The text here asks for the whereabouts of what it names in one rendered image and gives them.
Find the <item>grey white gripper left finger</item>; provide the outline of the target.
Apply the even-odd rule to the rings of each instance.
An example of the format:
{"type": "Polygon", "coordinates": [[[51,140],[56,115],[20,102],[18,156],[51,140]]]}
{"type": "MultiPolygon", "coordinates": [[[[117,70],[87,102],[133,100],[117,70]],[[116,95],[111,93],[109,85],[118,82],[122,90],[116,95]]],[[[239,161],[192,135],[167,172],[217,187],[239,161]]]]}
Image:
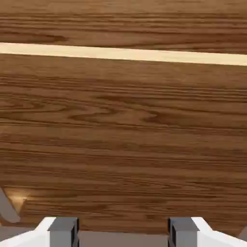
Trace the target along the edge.
{"type": "Polygon", "coordinates": [[[31,231],[0,241],[0,247],[80,247],[77,217],[45,217],[31,231]]]}

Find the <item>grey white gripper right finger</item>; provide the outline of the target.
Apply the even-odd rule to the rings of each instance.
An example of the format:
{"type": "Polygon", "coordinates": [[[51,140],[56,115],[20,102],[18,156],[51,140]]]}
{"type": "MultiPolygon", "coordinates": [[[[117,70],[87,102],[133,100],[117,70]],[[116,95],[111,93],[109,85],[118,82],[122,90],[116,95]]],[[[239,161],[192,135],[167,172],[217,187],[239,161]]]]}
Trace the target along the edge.
{"type": "Polygon", "coordinates": [[[167,227],[167,247],[247,247],[247,227],[240,238],[213,230],[202,217],[168,218],[167,227]]]}

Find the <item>brown wooden cabinet door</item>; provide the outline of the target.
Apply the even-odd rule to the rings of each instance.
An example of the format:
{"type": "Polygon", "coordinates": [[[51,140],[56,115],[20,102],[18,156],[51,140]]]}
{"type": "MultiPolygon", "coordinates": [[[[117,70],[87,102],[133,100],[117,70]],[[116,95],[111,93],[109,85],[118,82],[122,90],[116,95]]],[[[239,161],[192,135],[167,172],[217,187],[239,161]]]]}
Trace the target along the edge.
{"type": "Polygon", "coordinates": [[[0,42],[247,55],[247,0],[0,0],[0,42]]]}
{"type": "Polygon", "coordinates": [[[247,66],[0,55],[0,187],[18,226],[247,225],[247,66]]]}

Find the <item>wooden cabinet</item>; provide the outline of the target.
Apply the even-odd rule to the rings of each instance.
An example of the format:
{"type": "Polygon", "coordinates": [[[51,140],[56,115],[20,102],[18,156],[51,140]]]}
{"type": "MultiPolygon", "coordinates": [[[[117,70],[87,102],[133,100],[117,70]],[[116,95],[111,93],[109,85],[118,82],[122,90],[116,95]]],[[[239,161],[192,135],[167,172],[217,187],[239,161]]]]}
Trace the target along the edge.
{"type": "MultiPolygon", "coordinates": [[[[200,65],[247,66],[246,54],[53,45],[37,43],[0,42],[0,55],[49,56],[84,59],[89,58],[99,60],[143,61],[152,63],[164,62],[200,65]]],[[[20,222],[21,217],[18,207],[12,202],[8,195],[7,198],[10,200],[10,207],[14,210],[14,218],[12,220],[8,220],[5,216],[0,216],[0,225],[20,227],[18,226],[18,222],[20,222]]]]}

